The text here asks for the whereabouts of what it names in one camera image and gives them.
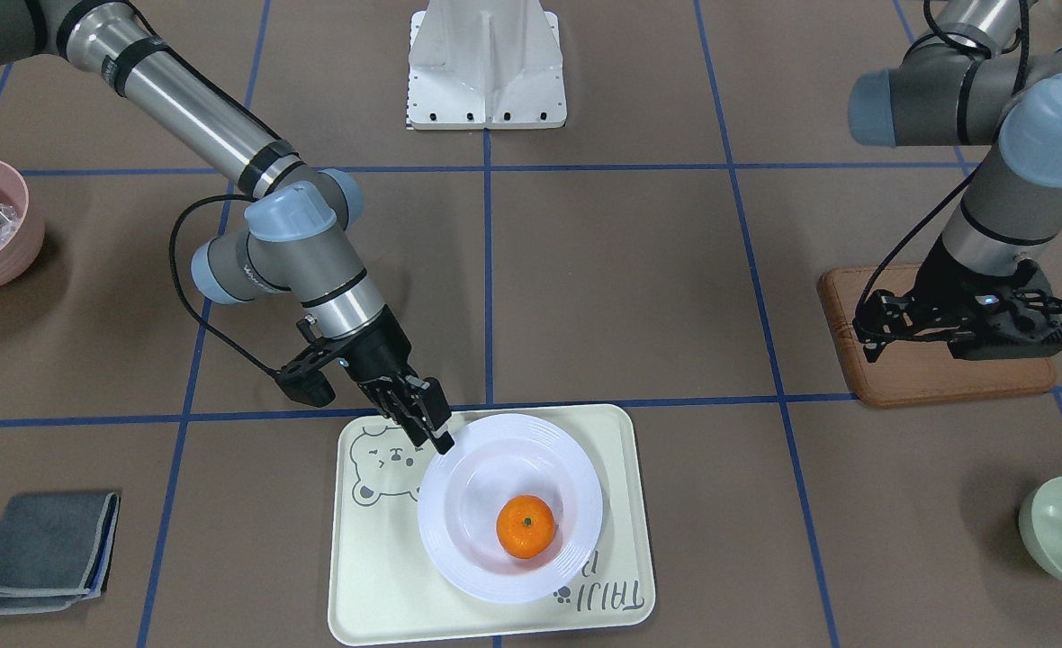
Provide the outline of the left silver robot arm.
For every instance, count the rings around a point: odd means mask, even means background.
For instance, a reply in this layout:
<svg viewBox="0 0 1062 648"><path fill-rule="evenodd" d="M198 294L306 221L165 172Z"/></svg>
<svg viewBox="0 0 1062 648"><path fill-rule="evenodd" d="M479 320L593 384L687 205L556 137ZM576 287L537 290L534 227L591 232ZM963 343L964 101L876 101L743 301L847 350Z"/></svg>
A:
<svg viewBox="0 0 1062 648"><path fill-rule="evenodd" d="M986 144L950 190L945 229L903 295L866 283L853 332L874 362L893 343L945 343L959 360L1062 349L1062 300L1038 255L1062 231L1062 46L1030 53L1029 1L949 1L901 65L857 79L860 144Z"/></svg>

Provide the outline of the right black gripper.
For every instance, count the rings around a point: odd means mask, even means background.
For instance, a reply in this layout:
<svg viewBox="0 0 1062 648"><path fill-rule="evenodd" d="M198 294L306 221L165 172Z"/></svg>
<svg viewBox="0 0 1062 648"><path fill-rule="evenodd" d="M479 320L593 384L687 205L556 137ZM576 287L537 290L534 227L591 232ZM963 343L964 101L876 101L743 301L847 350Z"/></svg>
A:
<svg viewBox="0 0 1062 648"><path fill-rule="evenodd" d="M342 340L347 376L380 416L402 428L416 448L429 442L440 455L452 450L449 403L436 378L419 379L410 368L412 345L391 308Z"/></svg>

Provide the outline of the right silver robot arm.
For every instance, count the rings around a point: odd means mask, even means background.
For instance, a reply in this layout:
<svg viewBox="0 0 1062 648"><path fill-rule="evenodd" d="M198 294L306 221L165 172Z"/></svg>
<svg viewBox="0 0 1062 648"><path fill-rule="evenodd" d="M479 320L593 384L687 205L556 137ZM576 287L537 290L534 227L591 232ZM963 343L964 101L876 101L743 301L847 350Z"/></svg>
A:
<svg viewBox="0 0 1062 648"><path fill-rule="evenodd" d="M444 391L410 365L410 340L347 238L364 205L349 174L306 164L293 144L170 48L131 1L0 1L0 67L37 55L57 55L100 76L232 181L234 193L198 205L243 203L246 226L198 248L191 279L218 304L293 296L306 346L275 368L228 336L223 344L267 374L285 398L314 409L335 400L324 370L341 365L414 446L450 451Z"/></svg>

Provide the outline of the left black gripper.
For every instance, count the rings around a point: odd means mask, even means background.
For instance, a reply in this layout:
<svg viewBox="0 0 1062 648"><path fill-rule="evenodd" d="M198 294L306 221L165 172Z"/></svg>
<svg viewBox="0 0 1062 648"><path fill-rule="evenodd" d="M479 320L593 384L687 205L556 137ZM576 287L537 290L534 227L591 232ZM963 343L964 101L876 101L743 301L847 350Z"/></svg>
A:
<svg viewBox="0 0 1062 648"><path fill-rule="evenodd" d="M1062 349L1062 300L1032 259L1006 276L976 274L935 242L911 288L911 324L946 329L958 360L1046 358Z"/></svg>

